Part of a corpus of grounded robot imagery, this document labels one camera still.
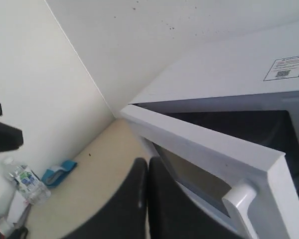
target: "qr code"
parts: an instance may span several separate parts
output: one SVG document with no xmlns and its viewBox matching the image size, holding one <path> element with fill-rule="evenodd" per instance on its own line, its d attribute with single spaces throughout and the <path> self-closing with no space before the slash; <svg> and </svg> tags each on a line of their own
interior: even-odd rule
<svg viewBox="0 0 299 239">
<path fill-rule="evenodd" d="M 291 70 L 288 71 L 279 71 L 277 72 L 276 77 L 284 77 L 284 76 L 288 76 Z"/>
</svg>

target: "plastic water bottle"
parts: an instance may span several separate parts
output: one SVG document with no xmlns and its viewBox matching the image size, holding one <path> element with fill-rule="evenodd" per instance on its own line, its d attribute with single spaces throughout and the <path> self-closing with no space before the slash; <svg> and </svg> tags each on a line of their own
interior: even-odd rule
<svg viewBox="0 0 299 239">
<path fill-rule="evenodd" d="M 3 176 L 16 186 L 29 203 L 41 204 L 51 196 L 50 190 L 26 164 L 9 157 L 4 159 L 1 165 Z"/>
</svg>

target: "microwave door window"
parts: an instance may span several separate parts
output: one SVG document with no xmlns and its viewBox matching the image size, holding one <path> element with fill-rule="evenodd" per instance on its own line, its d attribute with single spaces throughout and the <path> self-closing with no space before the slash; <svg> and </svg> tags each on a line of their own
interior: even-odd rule
<svg viewBox="0 0 299 239">
<path fill-rule="evenodd" d="M 154 146 L 169 173 L 178 183 L 229 216 L 222 203 L 222 197 L 231 189 L 227 183 L 167 149 L 157 144 Z"/>
</svg>

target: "microwave door handle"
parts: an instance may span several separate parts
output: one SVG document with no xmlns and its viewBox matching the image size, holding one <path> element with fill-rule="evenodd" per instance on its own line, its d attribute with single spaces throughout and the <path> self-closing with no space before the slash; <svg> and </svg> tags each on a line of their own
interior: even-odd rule
<svg viewBox="0 0 299 239">
<path fill-rule="evenodd" d="M 248 217 L 249 206 L 256 195 L 257 191 L 249 182 L 240 181 L 222 198 L 238 232 L 247 239 L 259 239 Z"/>
</svg>

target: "microwave door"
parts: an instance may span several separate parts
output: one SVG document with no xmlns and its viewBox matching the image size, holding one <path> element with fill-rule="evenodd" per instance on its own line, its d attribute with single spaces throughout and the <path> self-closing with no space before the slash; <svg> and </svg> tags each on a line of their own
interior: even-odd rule
<svg viewBox="0 0 299 239">
<path fill-rule="evenodd" d="M 134 105 L 121 114 L 173 166 L 181 188 L 207 192 L 216 209 L 223 204 L 227 211 L 218 212 L 240 235 L 299 239 L 299 198 L 284 153 Z"/>
</svg>

